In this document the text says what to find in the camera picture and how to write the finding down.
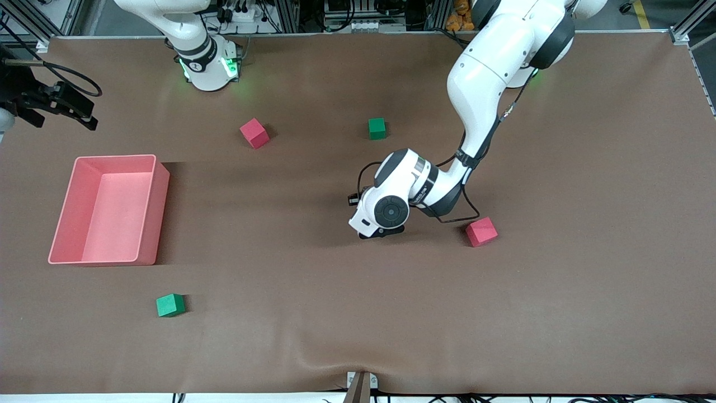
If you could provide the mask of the aluminium frame post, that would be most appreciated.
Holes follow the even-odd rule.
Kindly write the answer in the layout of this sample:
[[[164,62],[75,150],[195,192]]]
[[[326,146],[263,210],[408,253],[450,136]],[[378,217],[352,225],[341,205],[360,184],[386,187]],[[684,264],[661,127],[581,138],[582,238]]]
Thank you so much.
[[[281,32],[294,34],[299,32],[301,0],[274,0]]]
[[[453,0],[426,0],[427,16],[425,20],[425,30],[434,28],[445,28],[448,16],[451,14]]]

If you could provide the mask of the white power strip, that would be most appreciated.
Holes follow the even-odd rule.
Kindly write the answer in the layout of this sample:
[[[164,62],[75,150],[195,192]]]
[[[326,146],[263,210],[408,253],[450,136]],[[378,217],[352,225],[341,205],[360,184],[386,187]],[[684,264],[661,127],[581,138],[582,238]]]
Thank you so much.
[[[217,7],[217,18],[222,23],[249,23],[264,16],[257,0],[217,0]]]

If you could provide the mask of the pink foam cube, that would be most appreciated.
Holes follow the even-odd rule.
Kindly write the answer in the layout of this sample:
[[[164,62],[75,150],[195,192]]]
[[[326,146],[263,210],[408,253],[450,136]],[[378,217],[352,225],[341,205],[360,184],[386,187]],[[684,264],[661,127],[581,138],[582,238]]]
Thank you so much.
[[[239,130],[249,146],[253,149],[259,149],[270,141],[270,136],[266,128],[264,128],[256,118],[252,118],[247,123],[241,125]]]
[[[465,228],[471,247],[479,247],[494,241],[498,237],[498,231],[494,227],[490,217],[484,217],[470,223]]]

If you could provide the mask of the metal bracket with post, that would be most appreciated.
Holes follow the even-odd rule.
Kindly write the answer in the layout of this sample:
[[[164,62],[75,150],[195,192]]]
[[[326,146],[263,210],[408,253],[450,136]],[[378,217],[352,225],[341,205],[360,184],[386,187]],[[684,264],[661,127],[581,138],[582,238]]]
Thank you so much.
[[[373,392],[378,390],[378,376],[370,372],[348,372],[347,392],[343,403],[375,403]]]

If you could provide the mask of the white terminal strip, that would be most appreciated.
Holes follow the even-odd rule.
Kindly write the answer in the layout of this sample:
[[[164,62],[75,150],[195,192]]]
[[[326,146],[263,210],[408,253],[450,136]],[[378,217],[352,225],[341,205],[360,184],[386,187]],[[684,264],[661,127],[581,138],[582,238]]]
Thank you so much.
[[[351,21],[350,25],[347,25],[344,28],[340,29],[342,25],[343,21],[332,21],[330,25],[328,25],[328,28],[330,28],[331,31],[337,31],[341,34],[389,34],[394,32],[407,31],[403,20],[392,20],[391,18],[387,18],[386,20],[366,20],[365,18],[363,18],[363,20],[353,20]]]

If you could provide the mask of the orange bagged items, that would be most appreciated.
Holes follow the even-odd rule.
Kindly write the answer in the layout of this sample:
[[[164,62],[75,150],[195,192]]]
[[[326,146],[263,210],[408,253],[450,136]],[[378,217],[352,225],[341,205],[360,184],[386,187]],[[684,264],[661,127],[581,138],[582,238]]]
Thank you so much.
[[[451,14],[447,17],[446,31],[475,31],[472,20],[472,0],[453,0]]]

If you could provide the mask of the pink plastic bin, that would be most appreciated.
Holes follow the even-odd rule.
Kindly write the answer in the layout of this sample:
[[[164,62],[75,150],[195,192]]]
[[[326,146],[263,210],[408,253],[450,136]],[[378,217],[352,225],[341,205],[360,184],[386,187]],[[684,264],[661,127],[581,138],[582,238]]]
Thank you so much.
[[[153,154],[75,160],[47,258],[52,265],[153,265],[171,174]]]

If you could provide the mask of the aluminium frame beam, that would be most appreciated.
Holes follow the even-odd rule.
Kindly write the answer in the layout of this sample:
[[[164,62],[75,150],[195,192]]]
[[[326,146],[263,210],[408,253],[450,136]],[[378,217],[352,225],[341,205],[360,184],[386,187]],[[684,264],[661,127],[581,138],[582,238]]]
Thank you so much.
[[[0,0],[0,41],[25,43],[46,53],[59,30],[43,11],[44,5],[44,0]]]
[[[696,0],[696,4],[688,10],[687,15],[675,26],[670,27],[672,42],[688,44],[691,31],[714,11],[716,11],[716,0]]]

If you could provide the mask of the brown table mat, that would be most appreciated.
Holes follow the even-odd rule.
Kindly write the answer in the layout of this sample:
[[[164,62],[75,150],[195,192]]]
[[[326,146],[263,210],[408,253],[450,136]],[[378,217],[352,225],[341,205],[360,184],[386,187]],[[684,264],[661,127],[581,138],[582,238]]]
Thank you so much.
[[[493,242],[420,212],[383,239],[348,226],[367,163],[455,151],[460,52],[264,36],[205,93],[162,39],[51,41],[104,95],[95,131],[48,116],[0,143],[0,393],[323,391],[355,370],[389,393],[716,393],[716,119],[668,34],[579,33],[527,87],[468,184]],[[125,154],[171,174],[156,265],[49,264],[75,159]],[[172,293],[186,312],[158,318]]]

